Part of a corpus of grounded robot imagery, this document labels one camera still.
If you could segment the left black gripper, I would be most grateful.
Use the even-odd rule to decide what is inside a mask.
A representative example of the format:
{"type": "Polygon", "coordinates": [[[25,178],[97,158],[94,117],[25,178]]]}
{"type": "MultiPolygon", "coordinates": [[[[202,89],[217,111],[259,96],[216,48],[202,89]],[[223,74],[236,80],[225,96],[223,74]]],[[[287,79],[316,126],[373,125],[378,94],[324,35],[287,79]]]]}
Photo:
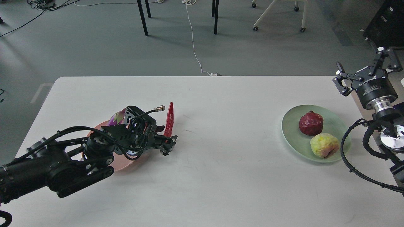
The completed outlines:
{"type": "Polygon", "coordinates": [[[158,149],[163,156],[169,155],[178,136],[158,135],[165,130],[165,125],[156,125],[149,115],[154,112],[158,112],[158,108],[144,112],[136,106],[127,106],[122,124],[102,125],[100,133],[89,134],[87,159],[111,156],[115,152],[129,160],[137,160],[151,148],[158,149]]]}

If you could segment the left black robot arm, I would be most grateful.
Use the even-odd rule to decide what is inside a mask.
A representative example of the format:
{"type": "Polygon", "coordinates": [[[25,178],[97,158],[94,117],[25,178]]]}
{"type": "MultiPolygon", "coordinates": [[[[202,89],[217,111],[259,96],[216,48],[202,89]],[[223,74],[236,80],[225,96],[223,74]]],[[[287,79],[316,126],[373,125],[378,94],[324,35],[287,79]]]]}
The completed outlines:
{"type": "Polygon", "coordinates": [[[48,187],[58,197],[67,197],[110,177],[122,155],[129,163],[151,149],[168,155],[176,145],[172,135],[174,108],[171,102],[165,125],[157,125],[151,113],[129,105],[116,112],[100,129],[82,125],[42,138],[26,154],[1,167],[1,203],[48,187]]]}

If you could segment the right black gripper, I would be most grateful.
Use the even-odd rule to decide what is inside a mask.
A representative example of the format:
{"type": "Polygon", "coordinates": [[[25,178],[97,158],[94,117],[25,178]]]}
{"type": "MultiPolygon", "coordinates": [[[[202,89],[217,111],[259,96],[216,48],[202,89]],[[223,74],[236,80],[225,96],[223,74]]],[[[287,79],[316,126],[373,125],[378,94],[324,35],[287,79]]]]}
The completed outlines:
{"type": "Polygon", "coordinates": [[[355,74],[346,73],[341,63],[336,62],[338,70],[336,77],[332,79],[339,93],[349,96],[352,91],[356,91],[358,99],[364,109],[372,109],[371,102],[378,98],[388,98],[394,102],[398,95],[388,80],[388,74],[401,72],[401,65],[398,56],[391,48],[378,47],[375,59],[371,64],[371,76],[369,69],[364,68],[355,74]],[[350,88],[343,85],[343,81],[350,81],[350,88]]]}

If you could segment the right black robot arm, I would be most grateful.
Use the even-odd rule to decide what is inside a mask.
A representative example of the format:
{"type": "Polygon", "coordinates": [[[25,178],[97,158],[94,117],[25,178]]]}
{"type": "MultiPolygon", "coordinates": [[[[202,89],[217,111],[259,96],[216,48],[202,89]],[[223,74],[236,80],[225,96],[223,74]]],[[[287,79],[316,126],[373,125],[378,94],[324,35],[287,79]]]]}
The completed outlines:
{"type": "Polygon", "coordinates": [[[336,77],[333,78],[338,92],[348,96],[354,91],[362,108],[373,110],[371,120],[359,119],[354,122],[342,137],[340,154],[349,171],[358,177],[395,192],[403,193],[403,187],[376,181],[357,170],[345,157],[344,143],[350,132],[359,125],[367,127],[362,145],[364,149],[377,158],[390,160],[390,172],[393,177],[403,183],[403,160],[397,154],[403,153],[403,113],[394,108],[393,102],[398,98],[389,73],[402,71],[402,65],[391,48],[378,47],[375,59],[369,66],[354,74],[346,73],[341,63],[337,63],[336,77]]]}

